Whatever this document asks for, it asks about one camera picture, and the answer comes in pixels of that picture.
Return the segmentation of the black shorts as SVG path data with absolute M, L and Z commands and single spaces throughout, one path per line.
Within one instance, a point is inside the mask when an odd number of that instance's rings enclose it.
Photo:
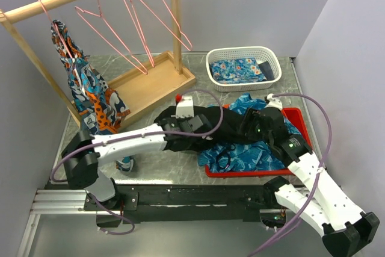
M 166 108 L 154 119 L 154 123 L 159 125 L 161 117 L 175 117 L 175 112 L 176 106 Z M 187 132 L 187 135 L 167 134 L 165 137 L 166 150 L 201 152 L 212 149 L 216 144 L 252 144 L 255 142 L 242 135 L 244 115 L 239 115 L 224 107 L 194 106 L 194 116 L 198 114 L 203 114 L 208 118 L 212 129 L 202 134 L 189 134 Z

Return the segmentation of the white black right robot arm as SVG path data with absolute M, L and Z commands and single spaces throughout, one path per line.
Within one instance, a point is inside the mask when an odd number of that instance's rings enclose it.
M 309 194 L 304 195 L 282 177 L 265 184 L 265 204 L 270 208 L 283 206 L 295 215 L 252 254 L 290 233 L 298 219 L 317 231 L 332 256 L 353 256 L 373 241 L 379 218 L 373 212 L 364 212 L 342 191 L 320 165 L 303 136 L 288 131 L 280 109 L 247 109 L 239 132 L 250 140 L 264 141 L 309 190 Z

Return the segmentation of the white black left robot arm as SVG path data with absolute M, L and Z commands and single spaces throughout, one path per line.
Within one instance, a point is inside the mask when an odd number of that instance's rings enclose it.
M 62 151 L 67 183 L 71 190 L 89 191 L 105 209 L 114 209 L 120 195 L 100 166 L 144 152 L 192 150 L 212 129 L 209 120 L 198 114 L 186 119 L 167 117 L 143 129 L 114 135 L 79 131 Z

